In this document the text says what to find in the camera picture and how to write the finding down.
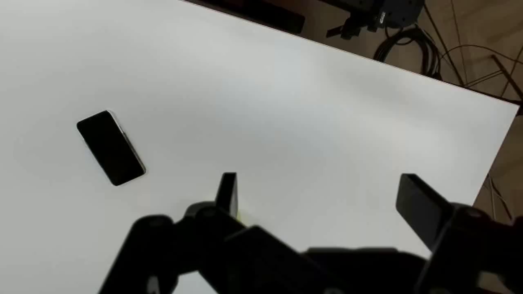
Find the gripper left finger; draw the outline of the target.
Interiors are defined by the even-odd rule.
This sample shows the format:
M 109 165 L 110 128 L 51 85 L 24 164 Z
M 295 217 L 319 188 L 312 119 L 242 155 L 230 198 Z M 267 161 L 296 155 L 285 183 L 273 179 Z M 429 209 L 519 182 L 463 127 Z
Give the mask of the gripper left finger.
M 322 294 L 325 271 L 261 227 L 243 225 L 237 204 L 237 174 L 228 172 L 214 201 L 190 205 L 181 220 L 136 220 L 98 294 L 173 294 L 191 272 L 218 294 Z

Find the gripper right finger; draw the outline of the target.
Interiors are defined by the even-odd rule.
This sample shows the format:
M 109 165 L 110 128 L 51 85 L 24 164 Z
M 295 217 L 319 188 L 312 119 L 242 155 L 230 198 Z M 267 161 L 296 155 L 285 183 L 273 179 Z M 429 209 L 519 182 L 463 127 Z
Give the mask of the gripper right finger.
M 396 210 L 430 250 L 415 294 L 497 294 L 479 286 L 483 273 L 523 294 L 523 216 L 511 225 L 496 222 L 448 202 L 416 174 L 400 176 Z

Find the black smartphone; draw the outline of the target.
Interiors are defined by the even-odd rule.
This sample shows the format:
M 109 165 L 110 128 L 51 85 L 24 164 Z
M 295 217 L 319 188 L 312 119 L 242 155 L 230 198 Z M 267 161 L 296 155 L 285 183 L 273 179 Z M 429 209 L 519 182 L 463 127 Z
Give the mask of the black smartphone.
M 146 167 L 112 112 L 80 120 L 76 128 L 110 183 L 120 186 L 146 174 Z

